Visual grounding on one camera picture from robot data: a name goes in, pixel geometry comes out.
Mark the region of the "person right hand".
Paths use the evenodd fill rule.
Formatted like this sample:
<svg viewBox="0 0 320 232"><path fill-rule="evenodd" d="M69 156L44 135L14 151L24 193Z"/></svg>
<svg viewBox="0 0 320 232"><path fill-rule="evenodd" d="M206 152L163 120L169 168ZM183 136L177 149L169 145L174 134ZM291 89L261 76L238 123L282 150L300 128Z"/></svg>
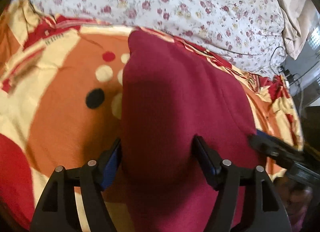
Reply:
<svg viewBox="0 0 320 232"><path fill-rule="evenodd" d="M292 231L300 231L312 200L312 188L287 176L277 177L273 183L288 214Z"/></svg>

